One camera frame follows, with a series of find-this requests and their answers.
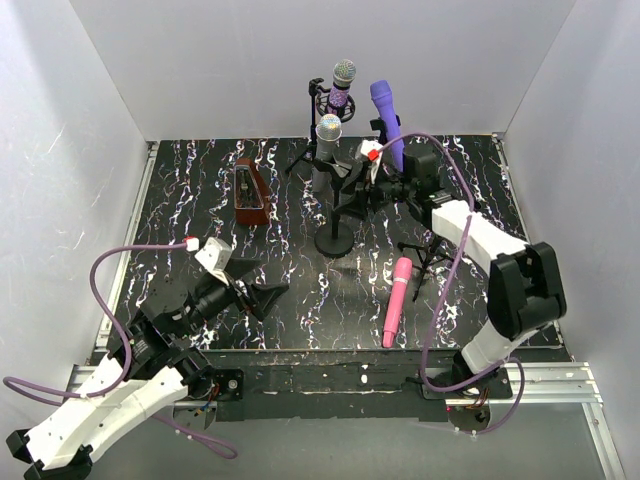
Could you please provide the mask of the silver microphone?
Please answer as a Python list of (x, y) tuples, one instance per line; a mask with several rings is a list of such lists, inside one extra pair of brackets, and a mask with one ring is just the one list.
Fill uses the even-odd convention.
[[(314, 159), (330, 161), (333, 159), (333, 151), (336, 143), (342, 136), (342, 122), (335, 114), (325, 114), (315, 127), (316, 153)], [(316, 166), (312, 169), (312, 192), (321, 193), (331, 176), (327, 172), (320, 171)]]

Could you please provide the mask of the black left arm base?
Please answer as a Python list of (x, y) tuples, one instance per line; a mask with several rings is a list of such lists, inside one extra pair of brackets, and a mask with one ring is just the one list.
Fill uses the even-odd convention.
[(199, 396), (206, 402), (230, 402), (243, 398), (245, 375), (241, 369), (216, 369), (204, 377), (204, 392)]

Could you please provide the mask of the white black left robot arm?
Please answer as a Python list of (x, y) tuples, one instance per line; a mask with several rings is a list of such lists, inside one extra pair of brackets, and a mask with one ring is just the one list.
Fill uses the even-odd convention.
[(216, 367), (179, 342), (231, 306), (264, 321), (289, 286), (242, 284), (257, 265), (233, 258), (223, 279), (206, 272), (194, 286), (153, 282), (89, 378), (42, 423), (7, 437), (11, 455), (28, 466), (25, 478), (85, 479), (115, 442), (174, 402), (240, 400), (241, 369)]

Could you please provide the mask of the pink microphone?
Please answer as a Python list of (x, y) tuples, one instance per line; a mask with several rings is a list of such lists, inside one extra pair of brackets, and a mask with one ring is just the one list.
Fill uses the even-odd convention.
[(400, 257), (393, 271), (393, 283), (383, 327), (382, 347), (391, 348), (398, 332), (407, 286), (413, 264), (407, 257)]

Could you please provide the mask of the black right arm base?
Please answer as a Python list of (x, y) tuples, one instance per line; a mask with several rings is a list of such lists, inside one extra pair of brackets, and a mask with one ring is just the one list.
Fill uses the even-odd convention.
[(504, 367), (495, 369), (473, 383), (468, 383), (456, 390), (449, 390), (449, 387), (458, 383), (458, 379), (450, 371), (438, 373), (429, 381), (432, 387), (428, 387), (419, 375), (405, 378), (405, 382), (416, 387), (423, 399), (461, 400), (462, 408), (466, 410), (478, 410), (488, 406), (490, 400), (511, 399), (516, 393)]

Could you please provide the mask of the small black tripod stand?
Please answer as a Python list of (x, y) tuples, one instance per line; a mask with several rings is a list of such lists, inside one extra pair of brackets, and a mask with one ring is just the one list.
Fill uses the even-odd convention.
[(405, 250), (412, 250), (416, 253), (419, 263), (412, 264), (412, 268), (416, 269), (419, 273), (419, 281), (416, 283), (412, 301), (416, 302), (422, 285), (426, 282), (429, 275), (429, 268), (437, 265), (441, 262), (453, 262), (454, 258), (448, 255), (442, 248), (444, 238), (439, 235), (433, 235), (433, 238), (427, 245), (410, 244), (406, 242), (398, 242), (397, 248), (401, 253)]

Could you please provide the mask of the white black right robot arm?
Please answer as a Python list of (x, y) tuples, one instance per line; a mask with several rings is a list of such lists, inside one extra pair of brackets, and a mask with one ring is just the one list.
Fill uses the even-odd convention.
[(456, 353), (452, 381), (469, 385), (494, 371), (521, 343), (562, 318), (566, 297), (555, 250), (529, 244), (493, 225), (441, 185), (437, 158), (405, 157), (402, 171), (385, 170), (378, 143), (365, 141), (359, 168), (343, 189), (338, 213), (365, 219), (390, 203), (403, 203), (411, 217), (468, 256), (488, 277), (487, 320)]

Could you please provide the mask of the black round-base stand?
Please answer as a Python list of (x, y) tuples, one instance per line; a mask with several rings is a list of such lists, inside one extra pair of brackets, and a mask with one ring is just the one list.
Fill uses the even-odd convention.
[(381, 117), (377, 117), (370, 121), (370, 126), (373, 131), (379, 133), (377, 142), (380, 144), (379, 152), (382, 152), (382, 147), (392, 141), (391, 145), (387, 148), (389, 152), (402, 152), (404, 143), (401, 139), (401, 119), (398, 115), (395, 115), (395, 120), (391, 123), (391, 128), (388, 128), (387, 123)]
[(354, 234), (351, 228), (341, 223), (341, 215), (337, 212), (340, 202), (340, 192), (346, 178), (351, 172), (351, 167), (347, 164), (314, 159), (314, 167), (322, 173), (329, 173), (331, 176), (330, 185), (333, 191), (333, 205), (328, 223), (320, 226), (314, 235), (316, 250), (323, 256), (338, 259), (351, 252), (354, 246)]

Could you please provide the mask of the purple plastic microphone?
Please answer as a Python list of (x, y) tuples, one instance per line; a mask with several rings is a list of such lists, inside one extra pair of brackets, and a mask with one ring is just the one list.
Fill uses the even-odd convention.
[(378, 80), (370, 85), (371, 100), (374, 103), (379, 118), (385, 126), (386, 140), (381, 144), (392, 141), (389, 147), (394, 166), (399, 171), (404, 170), (404, 140), (401, 138), (400, 124), (396, 115), (393, 94), (386, 80)]

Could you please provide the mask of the purple glitter microphone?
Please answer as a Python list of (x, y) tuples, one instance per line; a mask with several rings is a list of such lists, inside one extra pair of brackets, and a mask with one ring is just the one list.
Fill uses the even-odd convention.
[(350, 97), (350, 87), (356, 76), (353, 61), (342, 59), (335, 64), (332, 86), (323, 103), (326, 114), (336, 115), (341, 121), (349, 121), (355, 113), (355, 102)]

